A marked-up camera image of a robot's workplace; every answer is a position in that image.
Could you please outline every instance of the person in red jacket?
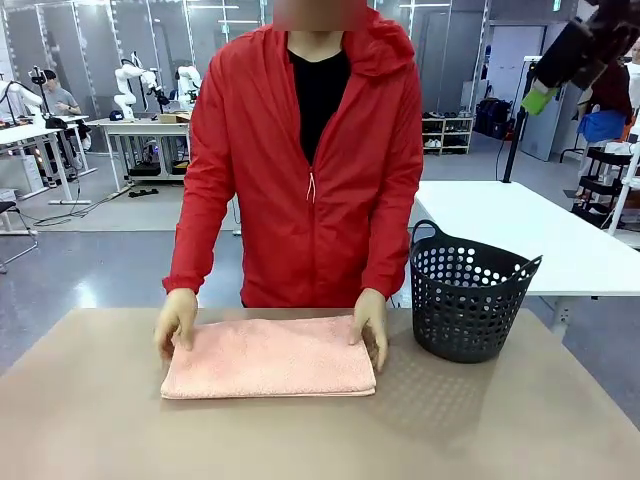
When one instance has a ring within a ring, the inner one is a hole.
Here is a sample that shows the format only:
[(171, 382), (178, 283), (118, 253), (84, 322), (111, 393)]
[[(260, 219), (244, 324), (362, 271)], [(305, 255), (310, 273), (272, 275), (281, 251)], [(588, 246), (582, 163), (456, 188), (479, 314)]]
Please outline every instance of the person in red jacket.
[(355, 306), (351, 341), (370, 333), (382, 368), (386, 300), (404, 281), (422, 172), (421, 98), (404, 30), (360, 13), (352, 31), (269, 25), (212, 59), (191, 119), (192, 162), (154, 336), (164, 358), (176, 332), (191, 346), (196, 294), (237, 194), (243, 304)]

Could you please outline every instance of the folded towel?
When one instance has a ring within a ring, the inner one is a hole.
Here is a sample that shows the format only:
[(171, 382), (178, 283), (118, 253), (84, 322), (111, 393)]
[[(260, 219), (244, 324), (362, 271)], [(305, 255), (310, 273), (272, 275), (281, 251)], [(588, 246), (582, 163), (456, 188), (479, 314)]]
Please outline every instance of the folded towel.
[(365, 396), (376, 380), (353, 317), (236, 320), (196, 327), (176, 345), (161, 394), (169, 399)]

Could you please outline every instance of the hand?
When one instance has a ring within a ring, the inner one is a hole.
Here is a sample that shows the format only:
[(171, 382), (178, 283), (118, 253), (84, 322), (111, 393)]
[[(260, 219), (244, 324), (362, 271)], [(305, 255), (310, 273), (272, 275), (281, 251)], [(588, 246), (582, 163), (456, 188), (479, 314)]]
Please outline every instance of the hand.
[(193, 348), (193, 323), (197, 313), (198, 299), (193, 290), (177, 288), (167, 295), (153, 334), (153, 343), (163, 360), (171, 360), (173, 356), (174, 333), (180, 336), (185, 349)]
[(351, 345), (363, 338), (371, 363), (378, 372), (382, 371), (389, 350), (386, 330), (387, 302), (384, 296), (373, 288), (365, 288), (356, 302), (353, 316), (355, 322), (351, 330)]

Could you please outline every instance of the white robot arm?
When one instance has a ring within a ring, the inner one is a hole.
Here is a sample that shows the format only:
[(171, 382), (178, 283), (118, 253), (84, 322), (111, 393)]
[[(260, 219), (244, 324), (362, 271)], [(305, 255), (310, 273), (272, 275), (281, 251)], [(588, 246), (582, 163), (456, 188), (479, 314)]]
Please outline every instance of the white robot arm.
[(40, 106), (42, 105), (41, 97), (17, 82), (5, 82), (0, 80), (0, 98), (5, 98), (9, 93), (16, 93), (20, 96), (22, 103), (27, 107), (29, 113), (33, 115), (34, 125), (44, 126), (45, 121), (42, 116), (42, 110), (40, 109)]
[(156, 91), (158, 89), (156, 75), (149, 70), (136, 67), (130, 63), (125, 63), (116, 70), (116, 81), (118, 82), (118, 90), (121, 95), (114, 96), (113, 100), (122, 110), (124, 118), (130, 119), (134, 118), (131, 105), (136, 103), (136, 97), (131, 93), (129, 83), (127, 82), (127, 80), (132, 78), (140, 78), (142, 84), (149, 88), (150, 91)]
[(178, 68), (178, 101), (182, 110), (191, 110), (200, 93), (202, 79), (196, 67)]

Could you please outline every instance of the black shirt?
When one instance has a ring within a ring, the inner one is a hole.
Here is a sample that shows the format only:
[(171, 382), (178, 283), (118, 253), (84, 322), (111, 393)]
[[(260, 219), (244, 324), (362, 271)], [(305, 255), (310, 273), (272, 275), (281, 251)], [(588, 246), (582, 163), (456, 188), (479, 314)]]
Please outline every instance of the black shirt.
[(312, 165), (320, 136), (342, 101), (351, 65), (344, 50), (320, 62), (309, 62), (292, 52), (289, 59), (300, 105), (300, 144)]

